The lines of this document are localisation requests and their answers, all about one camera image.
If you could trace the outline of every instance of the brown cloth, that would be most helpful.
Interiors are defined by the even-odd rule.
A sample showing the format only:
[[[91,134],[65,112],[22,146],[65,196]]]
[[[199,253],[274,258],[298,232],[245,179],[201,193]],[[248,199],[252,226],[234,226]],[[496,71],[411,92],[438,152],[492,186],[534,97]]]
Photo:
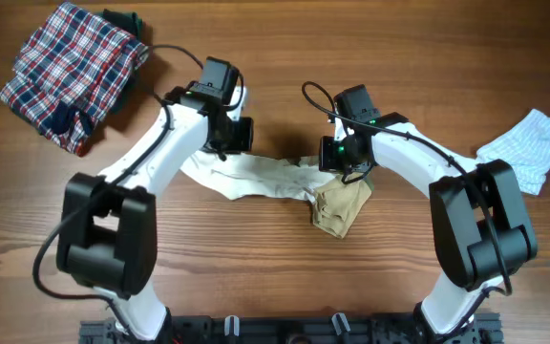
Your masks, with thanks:
[[[345,185],[341,183],[340,176],[336,177],[315,189],[313,224],[343,239],[371,193],[372,187],[366,181]]]

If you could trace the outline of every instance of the tabletop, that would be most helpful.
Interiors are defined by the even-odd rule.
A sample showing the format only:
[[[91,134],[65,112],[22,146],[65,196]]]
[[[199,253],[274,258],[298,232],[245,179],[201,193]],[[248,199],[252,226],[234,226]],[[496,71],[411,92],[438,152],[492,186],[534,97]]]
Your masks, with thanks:
[[[201,0],[78,1],[90,11],[135,11],[152,43],[176,44],[243,72],[254,119],[252,154],[317,155],[332,133],[301,94],[306,80],[333,95],[364,83],[382,113],[398,112],[459,154],[501,135],[528,112],[550,115],[550,1]],[[20,46],[55,1],[0,0],[0,90]],[[162,51],[142,75],[159,94],[197,79],[194,62]],[[159,106],[134,91],[107,117],[79,158],[39,137],[0,101],[0,343],[74,343],[80,320],[108,316],[95,301],[41,294],[32,260],[60,219],[76,172],[119,159],[154,122]],[[410,312],[438,273],[430,206],[384,168],[348,236],[310,222],[310,205],[246,197],[228,201],[179,173],[158,204],[155,286],[173,315],[300,316]],[[514,294],[482,309],[500,312],[507,343],[550,342],[550,172],[524,196],[538,258],[512,278]],[[44,281],[82,290],[59,272],[54,250]]]

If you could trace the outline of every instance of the wooden surface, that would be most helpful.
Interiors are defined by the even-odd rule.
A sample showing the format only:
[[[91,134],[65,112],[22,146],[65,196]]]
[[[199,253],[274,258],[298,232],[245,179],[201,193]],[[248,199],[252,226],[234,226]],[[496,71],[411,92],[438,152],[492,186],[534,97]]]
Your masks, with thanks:
[[[232,61],[245,76],[254,154],[315,155],[331,133],[303,99],[310,79],[332,94],[359,83],[382,112],[397,111],[428,137],[472,156],[531,108],[550,115],[550,1],[121,1],[152,27],[153,42]],[[0,1],[0,89],[21,43],[53,1]],[[84,4],[97,11],[103,4]],[[183,55],[159,52],[144,75],[159,93],[199,77]],[[40,138],[0,102],[0,343],[74,343],[78,322],[107,315],[98,302],[39,293],[31,265],[57,223],[76,172],[116,161],[152,124],[157,104],[137,92],[78,158]],[[427,200],[385,169],[345,240],[309,222],[308,204],[249,197],[229,202],[179,173],[159,203],[156,288],[173,314],[225,316],[407,312],[439,272]],[[539,258],[513,277],[515,293],[484,309],[502,313],[507,343],[550,342],[550,173],[525,197]],[[77,291],[57,272],[46,283]]]

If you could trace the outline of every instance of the white checkered cloth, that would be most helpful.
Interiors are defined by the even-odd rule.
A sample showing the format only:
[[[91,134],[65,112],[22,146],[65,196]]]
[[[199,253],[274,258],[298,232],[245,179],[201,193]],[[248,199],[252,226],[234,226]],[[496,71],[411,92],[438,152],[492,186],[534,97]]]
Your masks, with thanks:
[[[534,109],[519,124],[476,152],[478,162],[502,159],[521,191],[538,195],[550,169],[550,117]]]

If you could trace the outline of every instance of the beige cloth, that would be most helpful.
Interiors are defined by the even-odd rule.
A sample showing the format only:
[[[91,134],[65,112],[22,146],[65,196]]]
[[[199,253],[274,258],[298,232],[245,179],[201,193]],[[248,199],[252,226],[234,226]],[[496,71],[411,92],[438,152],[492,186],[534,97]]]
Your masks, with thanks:
[[[312,204],[313,224],[326,233],[343,239],[370,193],[372,191],[367,182],[345,185],[341,183],[340,176],[316,188],[315,202]]]

